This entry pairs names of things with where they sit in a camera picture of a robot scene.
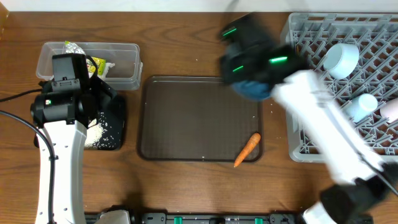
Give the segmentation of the green yellow foil wrapper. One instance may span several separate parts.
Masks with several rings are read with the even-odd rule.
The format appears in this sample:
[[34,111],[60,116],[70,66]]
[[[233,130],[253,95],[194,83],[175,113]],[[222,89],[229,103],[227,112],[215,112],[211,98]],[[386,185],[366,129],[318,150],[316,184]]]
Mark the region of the green yellow foil wrapper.
[[[64,42],[64,52],[66,54],[83,54],[86,55],[86,52],[79,47],[76,43],[65,41]],[[97,72],[97,76],[100,78],[105,78],[109,69],[109,63],[106,62],[105,59],[92,57],[94,63],[90,60],[86,60],[87,69],[89,77],[92,77],[95,72]]]

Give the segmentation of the white napkin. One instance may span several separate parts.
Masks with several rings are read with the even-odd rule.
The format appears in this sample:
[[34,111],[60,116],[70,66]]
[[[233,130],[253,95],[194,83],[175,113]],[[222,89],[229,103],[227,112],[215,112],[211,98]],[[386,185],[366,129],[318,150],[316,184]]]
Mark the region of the white napkin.
[[106,78],[107,74],[109,73],[109,70],[113,68],[115,65],[116,65],[115,63],[106,62],[104,65],[103,72],[101,74],[101,78]]

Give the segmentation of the pile of white rice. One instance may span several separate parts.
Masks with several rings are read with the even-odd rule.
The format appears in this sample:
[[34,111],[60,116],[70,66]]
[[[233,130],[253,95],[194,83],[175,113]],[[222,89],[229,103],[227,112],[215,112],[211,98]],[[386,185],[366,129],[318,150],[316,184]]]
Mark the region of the pile of white rice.
[[103,119],[94,119],[87,129],[85,148],[99,149],[105,148],[109,141],[105,134],[108,132],[108,123]]

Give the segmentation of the orange carrot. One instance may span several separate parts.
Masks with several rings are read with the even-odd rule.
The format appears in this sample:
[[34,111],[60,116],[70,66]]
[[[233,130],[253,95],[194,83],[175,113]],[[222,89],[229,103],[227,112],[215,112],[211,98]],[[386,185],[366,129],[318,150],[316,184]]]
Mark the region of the orange carrot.
[[254,148],[259,144],[261,140],[261,135],[259,133],[254,133],[243,147],[239,155],[234,161],[234,167],[239,166],[245,158],[254,150]]

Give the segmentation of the light blue bowl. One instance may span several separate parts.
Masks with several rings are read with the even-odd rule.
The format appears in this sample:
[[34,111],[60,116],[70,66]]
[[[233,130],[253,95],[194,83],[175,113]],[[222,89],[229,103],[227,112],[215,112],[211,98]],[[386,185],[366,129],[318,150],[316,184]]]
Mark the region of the light blue bowl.
[[335,44],[325,55],[323,68],[337,80],[348,77],[359,60],[359,49],[352,44]]

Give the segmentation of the light blue cup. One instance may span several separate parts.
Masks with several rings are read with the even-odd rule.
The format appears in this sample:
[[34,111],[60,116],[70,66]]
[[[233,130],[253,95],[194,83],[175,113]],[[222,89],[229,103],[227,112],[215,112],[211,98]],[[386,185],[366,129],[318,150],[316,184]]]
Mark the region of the light blue cup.
[[352,122],[357,123],[376,110],[378,101],[375,96],[364,93],[347,104],[343,111]]

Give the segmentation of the white pink cup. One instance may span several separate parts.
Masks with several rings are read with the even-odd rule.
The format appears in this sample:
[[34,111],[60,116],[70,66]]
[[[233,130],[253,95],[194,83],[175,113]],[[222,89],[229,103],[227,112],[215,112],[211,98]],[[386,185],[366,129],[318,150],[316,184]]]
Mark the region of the white pink cup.
[[381,109],[380,115],[387,123],[393,123],[398,119],[398,98],[388,101]]

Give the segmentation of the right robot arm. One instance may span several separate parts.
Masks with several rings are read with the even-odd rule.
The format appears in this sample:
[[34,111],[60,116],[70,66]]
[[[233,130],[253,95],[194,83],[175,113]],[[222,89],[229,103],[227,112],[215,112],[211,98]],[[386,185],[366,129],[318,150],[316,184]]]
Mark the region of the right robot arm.
[[219,33],[224,83],[265,84],[274,101],[296,115],[317,145],[334,184],[300,215],[302,223],[358,223],[359,217],[397,192],[397,164],[374,152],[344,116],[308,62],[289,45],[278,45],[246,14]]

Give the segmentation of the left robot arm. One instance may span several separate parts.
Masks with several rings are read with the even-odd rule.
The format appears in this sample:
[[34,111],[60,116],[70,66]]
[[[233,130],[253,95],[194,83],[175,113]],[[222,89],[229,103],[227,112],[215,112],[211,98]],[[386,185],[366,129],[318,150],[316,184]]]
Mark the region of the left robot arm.
[[89,124],[117,95],[83,54],[52,57],[53,79],[44,83],[30,112],[40,149],[36,223],[85,223],[83,151]]

